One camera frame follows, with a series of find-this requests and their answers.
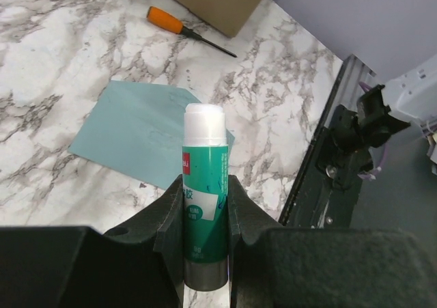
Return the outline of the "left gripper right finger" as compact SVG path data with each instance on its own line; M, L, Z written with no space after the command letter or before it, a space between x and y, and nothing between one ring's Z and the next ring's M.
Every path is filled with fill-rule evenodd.
M232 307L435 307L436 263L410 235L284 227L229 177Z

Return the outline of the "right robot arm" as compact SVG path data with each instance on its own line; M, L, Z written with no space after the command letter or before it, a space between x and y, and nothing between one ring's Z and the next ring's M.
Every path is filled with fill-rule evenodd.
M424 137L436 134L436 58L384 84L354 55L346 59L344 71L342 98L318 158L333 188L343 191L356 179L376 179L382 164L371 150L385 150L393 135L408 128Z

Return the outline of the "green glue stick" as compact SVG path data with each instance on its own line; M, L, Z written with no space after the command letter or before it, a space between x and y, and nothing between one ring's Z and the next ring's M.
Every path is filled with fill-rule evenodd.
M209 292L228 280L229 147L224 110L192 103L184 113L184 282Z

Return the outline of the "teal envelope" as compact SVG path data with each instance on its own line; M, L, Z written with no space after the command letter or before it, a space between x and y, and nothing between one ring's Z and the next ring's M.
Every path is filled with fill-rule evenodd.
M69 151L166 189L182 172L185 108L198 102L179 87L110 81Z

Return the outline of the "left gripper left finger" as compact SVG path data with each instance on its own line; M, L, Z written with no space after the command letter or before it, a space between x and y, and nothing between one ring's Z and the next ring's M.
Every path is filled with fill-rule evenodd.
M181 307L182 181L101 234L2 227L2 307Z

